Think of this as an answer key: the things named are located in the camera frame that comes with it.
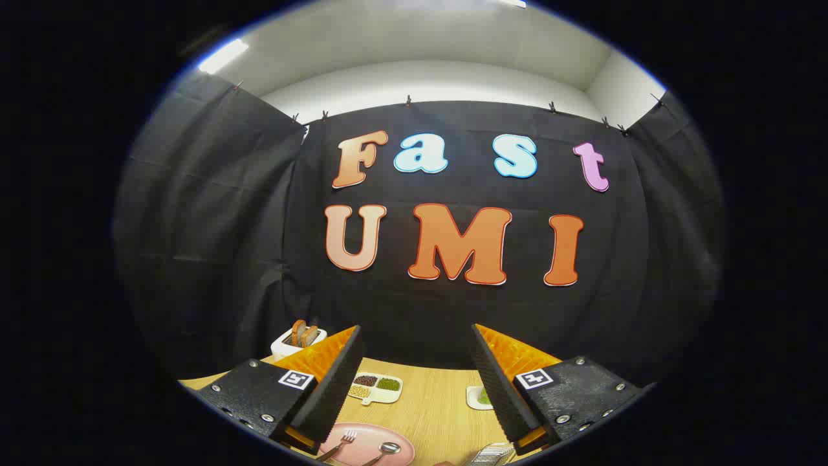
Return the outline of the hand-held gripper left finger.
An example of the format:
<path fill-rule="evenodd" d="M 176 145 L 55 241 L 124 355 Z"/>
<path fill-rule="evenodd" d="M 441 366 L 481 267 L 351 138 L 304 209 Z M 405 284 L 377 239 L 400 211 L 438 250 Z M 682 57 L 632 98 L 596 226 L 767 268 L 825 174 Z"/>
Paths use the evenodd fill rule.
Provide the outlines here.
<path fill-rule="evenodd" d="M 247 360 L 196 394 L 220 416 L 273 442 L 316 454 L 364 356 L 352 326 L 277 362 Z"/>

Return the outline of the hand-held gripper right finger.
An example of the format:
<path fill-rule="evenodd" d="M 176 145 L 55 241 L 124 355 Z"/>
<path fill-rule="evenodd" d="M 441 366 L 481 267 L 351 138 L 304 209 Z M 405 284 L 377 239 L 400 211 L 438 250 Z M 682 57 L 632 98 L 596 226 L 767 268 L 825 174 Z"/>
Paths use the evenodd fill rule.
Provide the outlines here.
<path fill-rule="evenodd" d="M 473 324 L 470 353 L 518 455 L 581 436 L 647 393 L 589 357 L 565 360 Z"/>

